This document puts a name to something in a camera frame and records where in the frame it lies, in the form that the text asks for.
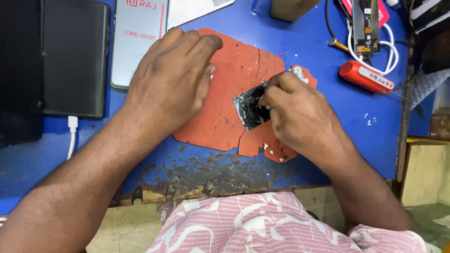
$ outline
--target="bubble wrap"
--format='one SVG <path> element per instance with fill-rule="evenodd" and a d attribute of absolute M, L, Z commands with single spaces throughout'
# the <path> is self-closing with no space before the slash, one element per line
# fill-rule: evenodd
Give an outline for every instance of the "bubble wrap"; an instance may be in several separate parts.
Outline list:
<path fill-rule="evenodd" d="M 450 77 L 450 68 L 425 75 L 422 71 L 415 74 L 408 84 L 414 87 L 411 98 L 411 110 Z"/>

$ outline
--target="white cable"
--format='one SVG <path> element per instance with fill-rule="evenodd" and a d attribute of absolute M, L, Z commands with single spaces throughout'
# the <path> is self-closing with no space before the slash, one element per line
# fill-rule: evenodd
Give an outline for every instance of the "white cable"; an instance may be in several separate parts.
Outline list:
<path fill-rule="evenodd" d="M 387 24 L 384 24 L 383 27 L 386 28 L 387 32 L 389 33 L 389 37 L 390 37 L 390 41 L 391 41 L 391 42 L 380 41 L 380 44 L 388 45 L 391 48 L 391 50 L 389 52 L 389 60 L 387 61 L 387 66 L 386 66 L 385 71 L 381 71 L 379 69 L 373 68 L 372 66 L 368 65 L 367 63 L 365 63 L 362 60 L 362 55 L 358 58 L 358 56 L 355 54 L 355 52 L 353 52 L 353 47 L 351 46 L 352 27 L 350 26 L 350 22 L 347 20 L 347 28 L 349 30 L 348 37 L 347 37 L 347 44 L 348 44 L 348 48 L 350 49 L 350 54 L 353 56 L 353 58 L 355 60 L 357 60 L 363 66 L 365 66 L 366 68 L 368 68 L 372 71 L 379 73 L 382 76 L 387 75 L 392 70 L 394 70 L 394 68 L 397 66 L 398 59 L 399 59 L 397 48 L 395 48 L 395 46 L 394 46 L 394 34 L 392 33 L 391 28 Z M 392 66 L 391 66 L 393 55 L 395 55 L 395 60 L 394 60 L 394 64 L 392 64 Z"/>
<path fill-rule="evenodd" d="M 77 132 L 78 127 L 78 117 L 69 116 L 68 125 L 70 128 L 70 146 L 69 146 L 69 153 L 67 154 L 67 160 L 69 160 L 70 157 L 72 157 L 73 148 L 75 147 L 75 133 Z"/>

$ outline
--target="phone lcd screen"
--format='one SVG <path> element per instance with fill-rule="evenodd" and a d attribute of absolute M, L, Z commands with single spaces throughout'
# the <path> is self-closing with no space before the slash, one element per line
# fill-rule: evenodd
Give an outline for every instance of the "phone lcd screen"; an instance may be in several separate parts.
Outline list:
<path fill-rule="evenodd" d="M 111 86 L 127 90 L 153 43 L 167 28 L 169 0 L 117 0 L 112 48 Z"/>
<path fill-rule="evenodd" d="M 109 6 L 45 0 L 44 112 L 103 117 Z"/>

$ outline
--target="hand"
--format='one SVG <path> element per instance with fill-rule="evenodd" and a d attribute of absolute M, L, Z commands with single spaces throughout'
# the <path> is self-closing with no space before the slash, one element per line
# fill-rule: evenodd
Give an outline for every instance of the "hand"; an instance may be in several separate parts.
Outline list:
<path fill-rule="evenodd" d="M 292 72 L 273 76 L 260 104 L 272 108 L 270 118 L 276 137 L 321 169 L 355 154 L 352 141 L 325 96 Z"/>
<path fill-rule="evenodd" d="M 138 137 L 166 137 L 203 109 L 216 68 L 209 62 L 222 46 L 218 36 L 174 27 L 150 47 L 122 108 L 138 125 Z"/>

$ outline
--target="pink patterned shirt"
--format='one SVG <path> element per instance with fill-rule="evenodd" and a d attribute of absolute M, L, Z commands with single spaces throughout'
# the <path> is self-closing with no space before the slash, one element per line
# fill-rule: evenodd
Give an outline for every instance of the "pink patterned shirt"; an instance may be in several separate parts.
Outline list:
<path fill-rule="evenodd" d="M 150 252 L 426 252 L 420 236 L 359 225 L 348 236 L 315 220 L 292 192 L 185 200 L 158 207 Z"/>

